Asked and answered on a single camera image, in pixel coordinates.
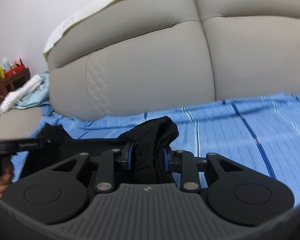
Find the black cloth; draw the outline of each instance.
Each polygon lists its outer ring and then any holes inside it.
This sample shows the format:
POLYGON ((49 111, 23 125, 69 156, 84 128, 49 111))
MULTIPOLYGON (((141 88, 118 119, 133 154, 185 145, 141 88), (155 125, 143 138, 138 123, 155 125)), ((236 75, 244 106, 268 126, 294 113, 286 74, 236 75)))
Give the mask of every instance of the black cloth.
POLYGON ((104 151, 123 149, 133 143, 132 170, 128 176, 117 174, 117 183, 161 184, 174 182, 164 170, 163 149, 179 135, 177 125, 167 116, 149 120, 111 139, 72 139, 62 126, 46 124, 38 137, 53 139, 57 144, 31 151, 27 157, 21 178, 47 168, 81 152, 100 156, 104 151))

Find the red box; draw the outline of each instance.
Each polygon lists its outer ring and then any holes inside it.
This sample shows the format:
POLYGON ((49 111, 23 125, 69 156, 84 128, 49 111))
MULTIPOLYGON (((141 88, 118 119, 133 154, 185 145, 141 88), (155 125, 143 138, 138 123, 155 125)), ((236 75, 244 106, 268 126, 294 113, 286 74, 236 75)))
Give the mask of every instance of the red box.
POLYGON ((12 69, 12 70, 9 70, 8 72, 6 72, 5 73, 5 76, 6 77, 10 77, 10 76, 12 76, 12 75, 14 75, 16 72, 18 72, 18 71, 20 71, 20 70, 23 70, 23 69, 25 69, 26 67, 25 67, 25 65, 19 65, 19 66, 17 66, 16 68, 14 68, 14 69, 12 69))

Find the blue striped bedsheet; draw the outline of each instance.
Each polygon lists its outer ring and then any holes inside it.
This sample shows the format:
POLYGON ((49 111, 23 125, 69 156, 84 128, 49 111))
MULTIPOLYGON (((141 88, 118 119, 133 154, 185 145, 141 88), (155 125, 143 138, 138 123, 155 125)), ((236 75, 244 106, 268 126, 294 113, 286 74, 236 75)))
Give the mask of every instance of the blue striped bedsheet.
MULTIPOLYGON (((107 116, 85 122, 56 113, 44 116, 32 136, 45 123, 62 125, 72 138, 116 138, 134 126, 169 116, 179 129, 173 150, 205 157, 216 152, 235 162, 275 178, 293 191, 300 204, 300 96, 278 94, 239 98, 127 117, 107 116)), ((16 181, 27 152, 13 157, 16 181)), ((201 184, 206 187, 203 174, 201 184)))

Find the white cloth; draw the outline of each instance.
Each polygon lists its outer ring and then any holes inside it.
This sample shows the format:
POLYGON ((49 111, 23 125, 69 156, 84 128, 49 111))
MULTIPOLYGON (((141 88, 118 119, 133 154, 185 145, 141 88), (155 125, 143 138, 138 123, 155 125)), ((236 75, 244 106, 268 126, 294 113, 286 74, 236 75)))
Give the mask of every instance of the white cloth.
POLYGON ((59 40, 61 40, 66 31, 74 27, 76 23, 101 11, 103 8, 113 3, 114 1, 116 0, 95 0, 91 4, 75 12, 69 18, 67 18, 65 21, 59 24, 58 27, 50 34, 50 37, 48 38, 48 41, 43 51, 45 59, 47 59, 49 51, 59 40))
POLYGON ((37 74, 34 75, 23 87, 9 92, 4 98, 3 102, 0 104, 0 114, 6 113, 10 108, 12 108, 16 102, 23 98, 27 93, 33 91, 42 82, 42 78, 37 74))

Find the beige leather sofa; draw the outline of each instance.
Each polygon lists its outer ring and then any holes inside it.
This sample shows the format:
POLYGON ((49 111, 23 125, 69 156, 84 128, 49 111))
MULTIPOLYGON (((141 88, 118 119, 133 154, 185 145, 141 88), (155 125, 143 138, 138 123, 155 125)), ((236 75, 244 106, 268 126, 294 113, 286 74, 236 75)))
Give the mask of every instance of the beige leather sofa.
MULTIPOLYGON (((55 111, 85 120, 232 97, 300 94, 300 0, 119 0, 50 51, 55 111)), ((0 116, 29 136, 41 110, 0 116)))

